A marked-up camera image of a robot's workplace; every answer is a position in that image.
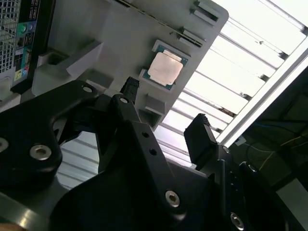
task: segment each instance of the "mounting hole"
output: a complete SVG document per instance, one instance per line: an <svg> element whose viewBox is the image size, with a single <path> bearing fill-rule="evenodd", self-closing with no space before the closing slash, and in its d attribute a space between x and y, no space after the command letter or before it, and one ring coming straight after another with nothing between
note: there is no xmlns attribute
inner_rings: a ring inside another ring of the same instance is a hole
<svg viewBox="0 0 308 231"><path fill-rule="evenodd" d="M152 155L157 155L157 151L156 151L155 149L153 149L153 148L151 148L151 149L149 150L149 152L150 152Z"/></svg>
<svg viewBox="0 0 308 231"><path fill-rule="evenodd" d="M165 193L165 197L166 197L166 200L169 203L169 205L171 205L174 208L179 207L179 205L180 205L180 198L179 198L179 196L174 191L168 190Z"/></svg>
<svg viewBox="0 0 308 231"><path fill-rule="evenodd" d="M123 102L123 103L128 103L128 100L125 99L125 98L120 98L120 101Z"/></svg>
<svg viewBox="0 0 308 231"><path fill-rule="evenodd" d="M145 138L149 138L149 137L150 137L150 135L149 135L148 133L146 133L146 132L143 132L142 135L143 135Z"/></svg>
<svg viewBox="0 0 308 231"><path fill-rule="evenodd" d="M91 93L92 92L92 89L91 88L88 88L88 87L83 87L83 90L88 92L88 93Z"/></svg>
<svg viewBox="0 0 308 231"><path fill-rule="evenodd" d="M45 145L34 145L30 149L30 156L37 160L47 160L51 156L51 149Z"/></svg>
<svg viewBox="0 0 308 231"><path fill-rule="evenodd" d="M230 218L231 218L231 222L233 223L233 225L235 225L235 227L239 231L244 230L244 223L242 222L242 220L239 218L238 215L236 215L235 213L231 213Z"/></svg>

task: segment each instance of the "screw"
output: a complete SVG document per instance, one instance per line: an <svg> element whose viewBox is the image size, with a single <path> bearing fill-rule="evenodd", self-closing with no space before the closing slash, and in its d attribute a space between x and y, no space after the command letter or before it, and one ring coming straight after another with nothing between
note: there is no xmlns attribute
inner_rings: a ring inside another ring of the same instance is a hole
<svg viewBox="0 0 308 231"><path fill-rule="evenodd" d="M222 149L226 152L226 153L230 153L229 149L226 146L222 146Z"/></svg>
<svg viewBox="0 0 308 231"><path fill-rule="evenodd" d="M51 156L51 149L45 145L34 145L30 149L30 156L37 160L47 160Z"/></svg>
<svg viewBox="0 0 308 231"><path fill-rule="evenodd" d="M6 150L9 147L9 142L0 137L0 153Z"/></svg>
<svg viewBox="0 0 308 231"><path fill-rule="evenodd" d="M250 168L250 170L252 170L253 172L257 172L256 168L253 165L248 165L248 167Z"/></svg>
<svg viewBox="0 0 308 231"><path fill-rule="evenodd" d="M88 92L88 93L91 93L91 92L92 92L92 89L91 89L91 88L88 88L88 87L84 87L83 90L86 91L86 92Z"/></svg>
<svg viewBox="0 0 308 231"><path fill-rule="evenodd" d="M231 221L233 223L233 225L235 225L235 227L240 230L243 231L244 230L244 223L242 222L242 220L238 217L238 215L236 215L235 213L231 213L230 215Z"/></svg>
<svg viewBox="0 0 308 231"><path fill-rule="evenodd" d="M123 103L128 103L127 99L125 98L120 98L120 101L122 101Z"/></svg>
<svg viewBox="0 0 308 231"><path fill-rule="evenodd" d="M180 198L174 191L168 190L165 193L165 197L166 197L166 200L169 203L169 205L171 205L174 208L179 207Z"/></svg>

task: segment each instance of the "metal mesh panel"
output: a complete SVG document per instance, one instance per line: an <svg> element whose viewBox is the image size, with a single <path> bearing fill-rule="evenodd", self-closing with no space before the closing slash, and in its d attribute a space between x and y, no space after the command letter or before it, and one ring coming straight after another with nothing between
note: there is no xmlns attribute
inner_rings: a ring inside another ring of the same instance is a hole
<svg viewBox="0 0 308 231"><path fill-rule="evenodd" d="M20 2L0 1L0 73L13 67Z"/></svg>

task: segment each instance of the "usb port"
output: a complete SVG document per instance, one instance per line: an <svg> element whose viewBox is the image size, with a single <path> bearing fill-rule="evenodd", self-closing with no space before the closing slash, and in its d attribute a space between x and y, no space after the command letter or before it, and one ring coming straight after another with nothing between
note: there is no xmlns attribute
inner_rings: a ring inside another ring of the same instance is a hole
<svg viewBox="0 0 308 231"><path fill-rule="evenodd" d="M31 20L33 17L33 8L30 9L30 15L29 15L29 19Z"/></svg>

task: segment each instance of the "yellow wire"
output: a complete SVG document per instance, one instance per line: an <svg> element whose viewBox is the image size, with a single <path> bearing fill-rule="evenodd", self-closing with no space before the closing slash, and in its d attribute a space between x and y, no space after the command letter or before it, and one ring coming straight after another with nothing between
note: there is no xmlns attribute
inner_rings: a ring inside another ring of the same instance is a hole
<svg viewBox="0 0 308 231"><path fill-rule="evenodd" d="M307 135L307 134L308 134L308 133L305 133L305 134L303 134L303 135L301 135L301 136L299 136L299 137L290 139L290 140L288 140L287 142L284 142L282 145L280 145L280 147L286 145L287 143L289 143L289 142L291 142L291 141L295 141L295 140L297 140L297 139L299 139L299 138L302 138L303 136L305 136L305 135ZM263 162L263 164L261 165L261 167L259 168L259 170L261 170L261 169L263 168L263 166L266 164L266 162L270 159L270 157L271 157L274 153L275 153L275 151L272 152L272 153L266 158L266 160Z"/></svg>

